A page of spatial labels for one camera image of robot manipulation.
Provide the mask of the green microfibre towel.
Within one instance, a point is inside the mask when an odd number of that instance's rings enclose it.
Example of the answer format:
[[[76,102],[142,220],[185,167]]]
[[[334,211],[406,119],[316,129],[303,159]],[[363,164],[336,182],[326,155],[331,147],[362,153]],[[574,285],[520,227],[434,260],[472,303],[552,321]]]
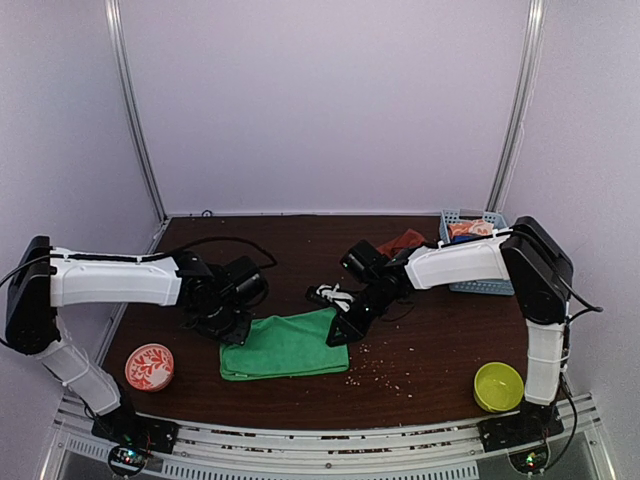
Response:
[[[348,348],[326,345],[334,316],[334,309],[325,308],[254,321],[244,344],[220,347],[221,378],[243,382],[347,371]]]

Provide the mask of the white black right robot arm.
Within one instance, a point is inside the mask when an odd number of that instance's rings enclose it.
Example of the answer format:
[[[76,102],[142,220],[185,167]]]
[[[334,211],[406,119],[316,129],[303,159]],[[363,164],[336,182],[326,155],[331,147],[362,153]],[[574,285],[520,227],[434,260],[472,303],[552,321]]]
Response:
[[[445,284],[502,280],[511,283],[528,329],[524,400],[513,419],[519,440],[535,440],[551,424],[547,407],[556,398],[564,363],[573,264],[544,227],[521,216],[505,229],[459,243],[422,244],[390,258],[362,240],[342,264],[364,289],[331,321],[330,347],[363,339],[373,323],[400,298]]]

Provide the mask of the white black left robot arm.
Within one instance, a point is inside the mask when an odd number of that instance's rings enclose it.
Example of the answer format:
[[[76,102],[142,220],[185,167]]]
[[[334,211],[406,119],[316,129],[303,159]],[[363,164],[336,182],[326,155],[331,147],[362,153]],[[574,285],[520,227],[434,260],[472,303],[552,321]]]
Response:
[[[7,285],[4,345],[32,356],[77,395],[123,444],[144,433],[142,419],[123,387],[77,347],[58,318],[58,308],[91,303],[134,303],[183,309],[196,332],[223,349],[250,352],[257,332],[273,336],[262,363],[266,379],[343,373],[348,349],[328,343],[332,318],[326,310],[282,319],[256,320],[251,308],[268,294],[262,269],[243,256],[227,265],[204,262],[185,245],[147,256],[92,254],[54,248],[46,236],[31,240]]]

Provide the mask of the red white patterned plate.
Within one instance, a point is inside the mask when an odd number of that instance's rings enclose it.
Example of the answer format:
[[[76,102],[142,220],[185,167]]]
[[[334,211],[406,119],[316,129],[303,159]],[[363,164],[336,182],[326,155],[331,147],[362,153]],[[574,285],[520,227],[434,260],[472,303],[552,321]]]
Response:
[[[145,344],[129,355],[124,372],[127,383],[134,389],[157,392],[166,388],[174,377],[174,357],[162,344]]]

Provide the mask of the dark red towel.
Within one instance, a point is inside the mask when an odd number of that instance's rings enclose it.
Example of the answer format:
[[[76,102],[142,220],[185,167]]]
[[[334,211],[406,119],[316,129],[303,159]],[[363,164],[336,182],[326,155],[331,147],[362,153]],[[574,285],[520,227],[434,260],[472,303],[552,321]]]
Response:
[[[407,229],[403,234],[377,247],[377,251],[389,258],[395,257],[402,250],[420,247],[426,242],[425,237],[414,229]]]

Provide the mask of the blue folded towel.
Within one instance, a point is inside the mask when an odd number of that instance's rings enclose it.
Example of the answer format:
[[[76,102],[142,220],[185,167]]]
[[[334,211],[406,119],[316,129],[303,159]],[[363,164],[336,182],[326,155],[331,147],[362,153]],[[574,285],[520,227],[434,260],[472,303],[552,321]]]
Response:
[[[477,236],[474,236],[474,235],[459,235],[459,236],[453,237],[451,241],[452,243],[457,244],[457,243],[473,241],[476,238]]]

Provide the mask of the light blue perforated basket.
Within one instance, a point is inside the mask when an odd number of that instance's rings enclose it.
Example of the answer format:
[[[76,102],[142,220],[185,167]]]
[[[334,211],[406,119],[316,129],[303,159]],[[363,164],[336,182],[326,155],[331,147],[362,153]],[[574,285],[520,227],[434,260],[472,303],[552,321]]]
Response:
[[[496,212],[468,210],[468,209],[444,209],[440,213],[439,234],[444,243],[450,243],[453,236],[449,227],[455,223],[482,219],[491,223],[495,229],[504,229],[508,226],[505,218]],[[466,282],[457,282],[449,285],[449,290],[457,293],[485,294],[512,296],[513,287],[509,281],[501,279],[482,279]]]

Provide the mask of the yellow-green bowl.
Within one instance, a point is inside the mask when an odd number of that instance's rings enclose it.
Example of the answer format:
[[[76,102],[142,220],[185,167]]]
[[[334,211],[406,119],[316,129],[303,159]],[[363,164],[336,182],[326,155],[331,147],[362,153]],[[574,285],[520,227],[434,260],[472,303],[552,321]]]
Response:
[[[519,406],[524,396],[524,382],[510,365],[489,362],[476,372],[473,383],[474,400],[489,413],[502,413]]]

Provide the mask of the orange white patterned cloth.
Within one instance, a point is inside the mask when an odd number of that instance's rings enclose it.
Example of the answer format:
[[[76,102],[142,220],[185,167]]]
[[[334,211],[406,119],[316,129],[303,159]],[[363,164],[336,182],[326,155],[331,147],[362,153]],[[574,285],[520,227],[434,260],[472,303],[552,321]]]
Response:
[[[447,233],[451,241],[490,235],[494,223],[483,218],[459,219],[447,225]]]

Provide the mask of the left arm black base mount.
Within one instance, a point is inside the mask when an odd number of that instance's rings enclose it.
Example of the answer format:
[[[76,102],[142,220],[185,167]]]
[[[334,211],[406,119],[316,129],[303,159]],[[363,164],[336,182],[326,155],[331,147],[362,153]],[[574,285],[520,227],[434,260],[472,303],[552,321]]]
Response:
[[[132,402],[122,397],[113,411],[99,415],[88,405],[85,413],[92,419],[91,433],[134,450],[171,454],[179,426],[177,423],[139,415]]]

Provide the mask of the aluminium front rail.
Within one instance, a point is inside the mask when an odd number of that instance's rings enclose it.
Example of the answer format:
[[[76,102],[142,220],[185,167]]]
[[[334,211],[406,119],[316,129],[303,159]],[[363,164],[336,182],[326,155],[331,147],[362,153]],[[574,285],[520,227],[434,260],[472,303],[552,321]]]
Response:
[[[477,424],[490,417],[356,430],[280,430],[174,420],[171,453],[153,453],[133,479],[619,479],[590,394],[574,400],[575,436],[544,475],[519,473],[516,449],[488,452]],[[49,450],[36,479],[116,479],[106,464],[112,443],[91,435],[91,420],[73,396],[54,417]]]

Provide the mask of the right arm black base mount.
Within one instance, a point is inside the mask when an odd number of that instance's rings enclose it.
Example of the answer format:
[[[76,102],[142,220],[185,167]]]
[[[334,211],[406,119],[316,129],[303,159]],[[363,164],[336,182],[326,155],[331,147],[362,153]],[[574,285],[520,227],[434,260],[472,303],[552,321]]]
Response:
[[[477,424],[485,452],[511,449],[564,432],[564,425],[554,403],[548,406],[523,401],[517,413],[489,418]]]

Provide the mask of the left aluminium frame post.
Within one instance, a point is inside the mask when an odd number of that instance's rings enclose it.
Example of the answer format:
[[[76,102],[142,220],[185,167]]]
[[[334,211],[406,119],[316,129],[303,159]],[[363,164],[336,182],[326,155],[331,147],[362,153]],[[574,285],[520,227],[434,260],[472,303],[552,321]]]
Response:
[[[106,0],[104,4],[107,27],[124,101],[126,121],[130,131],[136,159],[141,170],[143,183],[149,195],[154,214],[160,223],[164,223],[167,220],[168,215],[164,202],[161,198],[160,189],[149,156],[148,146],[135,96],[122,23],[121,2],[117,0]]]

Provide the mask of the aluminium frame post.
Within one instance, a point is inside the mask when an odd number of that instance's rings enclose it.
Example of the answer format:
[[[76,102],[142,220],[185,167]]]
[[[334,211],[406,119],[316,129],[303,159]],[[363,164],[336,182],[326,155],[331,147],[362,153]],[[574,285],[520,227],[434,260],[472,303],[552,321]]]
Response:
[[[160,189],[149,156],[148,146],[135,96],[122,23],[121,2],[117,0],[106,0],[104,4],[107,27],[124,101],[126,121],[130,131],[136,159],[141,170],[143,183],[149,195],[154,214],[160,223],[164,223],[167,220],[168,215],[164,202],[161,198]]]
[[[526,113],[535,88],[546,5],[547,2],[543,0],[529,2],[518,76],[497,169],[486,204],[488,211],[500,212],[506,205],[524,135]]]

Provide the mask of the right aluminium frame post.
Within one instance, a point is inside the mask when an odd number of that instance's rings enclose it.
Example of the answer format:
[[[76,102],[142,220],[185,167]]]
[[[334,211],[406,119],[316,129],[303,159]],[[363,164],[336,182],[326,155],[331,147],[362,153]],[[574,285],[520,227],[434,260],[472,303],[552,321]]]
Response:
[[[543,0],[529,2],[518,76],[497,169],[486,204],[488,211],[500,212],[506,205],[524,135],[526,113],[535,88],[546,5],[547,2]]]

